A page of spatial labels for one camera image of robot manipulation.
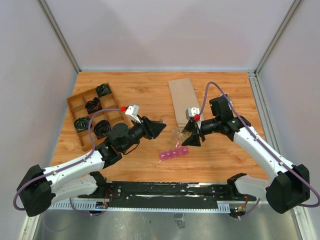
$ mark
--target wooden box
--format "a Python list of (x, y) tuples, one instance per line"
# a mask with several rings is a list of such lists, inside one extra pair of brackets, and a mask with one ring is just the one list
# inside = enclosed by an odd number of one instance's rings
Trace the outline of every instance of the wooden box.
[[(108, 87), (110, 88), (111, 93), (109, 93), (105, 96), (99, 97), (102, 108), (103, 109), (120, 108), (117, 100), (115, 99), (112, 88), (110, 87), (110, 85), (108, 83), (106, 83), (106, 85), (108, 85)], [(86, 102), (91, 101), (94, 98), (98, 98), (96, 88), (92, 88), (88, 91), (82, 92), (77, 95), (73, 95), (73, 96), (68, 97), (66, 99), (66, 101), (68, 103), (69, 111), (71, 113), (73, 123), (75, 122), (76, 119), (81, 118), (81, 117), (89, 117), (91, 119), (91, 117), (95, 114), (95, 112), (92, 114), (88, 114), (88, 111), (87, 111), (85, 105), (86, 105)], [(108, 120), (112, 128), (117, 123), (120, 123), (120, 122), (126, 123), (125, 115), (121, 111), (105, 111), (105, 112), (101, 112), (98, 115), (96, 115), (92, 121), (92, 127), (90, 128), (91, 135), (94, 139), (96, 146), (99, 145), (100, 143), (102, 143), (106, 139), (106, 137), (98, 139), (94, 133), (95, 125), (98, 122), (100, 122), (101, 120)], [(84, 152), (90, 150), (92, 148), (92, 143), (89, 138), (88, 130), (84, 130), (81, 132), (78, 132), (76, 130), (76, 128), (74, 128), (74, 130), (75, 130), (76, 135), (79, 139), (81, 149)]]

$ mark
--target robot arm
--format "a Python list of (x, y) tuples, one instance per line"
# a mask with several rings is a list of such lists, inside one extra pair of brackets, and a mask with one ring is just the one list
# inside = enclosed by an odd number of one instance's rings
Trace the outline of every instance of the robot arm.
[(36, 216), (53, 203), (79, 195), (101, 197), (106, 192), (106, 180), (98, 171), (119, 161), (122, 154), (128, 154), (128, 149), (140, 143), (141, 138), (155, 139), (166, 127), (162, 122), (140, 117), (138, 109), (139, 106), (133, 104), (125, 111), (132, 119), (133, 127), (117, 123), (92, 153), (44, 169), (39, 165), (32, 166), (17, 188), (27, 215)]
[[(237, 199), (241, 195), (248, 194), (266, 199), (270, 206), (281, 214), (310, 198), (310, 189), (283, 166), (283, 164), (287, 165), (309, 183), (309, 171), (303, 164), (295, 166), (277, 153), (258, 135), (251, 124), (244, 117), (241, 117), (254, 133), (255, 137), (253, 137), (241, 121), (233, 116), (224, 96), (211, 99), (209, 103), (212, 114), (215, 116), (215, 118), (209, 120), (200, 120), (199, 115), (197, 115), (199, 114), (198, 108), (193, 107), (186, 110), (189, 121), (184, 130), (190, 132), (191, 135), (182, 145), (199, 147), (201, 146), (200, 138), (204, 142), (205, 135), (221, 133), (245, 149), (269, 177), (269, 180), (264, 180), (239, 173), (229, 178), (227, 185), (231, 197)], [(262, 142), (282, 162), (276, 161), (259, 142)]]

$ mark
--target black cable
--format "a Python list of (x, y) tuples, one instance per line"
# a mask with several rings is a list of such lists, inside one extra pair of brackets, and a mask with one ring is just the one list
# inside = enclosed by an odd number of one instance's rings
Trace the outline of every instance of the black cable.
[(102, 139), (107, 136), (107, 133), (111, 131), (111, 125), (108, 120), (99, 121), (93, 128), (94, 134), (98, 139)]
[(105, 83), (101, 84), (100, 86), (97, 86), (95, 88), (95, 91), (96, 94), (98, 94), (99, 98), (111, 93), (110, 87)]
[(87, 130), (89, 127), (89, 122), (90, 122), (90, 118), (88, 116), (84, 116), (84, 117), (79, 117), (78, 119), (76, 119), (73, 123), (76, 131), (78, 133)]
[(135, 146), (134, 149), (132, 149), (132, 150), (130, 150), (128, 152), (124, 152), (123, 155), (127, 155), (127, 154), (131, 153), (133, 150), (135, 150), (139, 146), (139, 144), (140, 144), (140, 141), (138, 141), (138, 144)]
[(99, 98), (95, 97), (93, 100), (88, 101), (85, 104), (85, 108), (88, 111), (88, 114), (93, 114), (102, 109)]

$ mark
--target wooden tabletop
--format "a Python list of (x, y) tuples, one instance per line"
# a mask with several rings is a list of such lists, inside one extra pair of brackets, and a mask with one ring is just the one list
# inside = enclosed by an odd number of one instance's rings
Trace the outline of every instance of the wooden tabletop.
[[(226, 182), (238, 173), (268, 179), (245, 150), (220, 133), (206, 135), (206, 141), (201, 147), (190, 146), (189, 155), (159, 162), (160, 152), (175, 148), (172, 131), (178, 126), (168, 81), (183, 78), (191, 79), (200, 106), (207, 83), (218, 83), (230, 96), (238, 113), (264, 136), (246, 72), (81, 72), (74, 87), (74, 95), (102, 83), (109, 83), (120, 106), (138, 104), (141, 116), (147, 116), (150, 120), (164, 119), (167, 125), (155, 140), (142, 139), (136, 150), (100, 172), (112, 181), (215, 183)], [(207, 100), (218, 96), (218, 89), (211, 86)], [(209, 105), (203, 115), (204, 119), (213, 117)], [(83, 154), (71, 115), (67, 112), (52, 165)]]

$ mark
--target white wall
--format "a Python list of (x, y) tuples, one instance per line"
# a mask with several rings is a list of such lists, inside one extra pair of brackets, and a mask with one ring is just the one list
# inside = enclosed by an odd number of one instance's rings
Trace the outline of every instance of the white wall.
[(82, 70), (253, 70), (293, 0), (47, 0)]
[(76, 73), (37, 1), (0, 2), (0, 238), (16, 240), (26, 216), (16, 188), (31, 166), (49, 165)]
[[(320, 1), (304, 1), (260, 74), (283, 155), (320, 191)], [(315, 203), (313, 193), (310, 203)], [(320, 238), (320, 207), (310, 208)]]

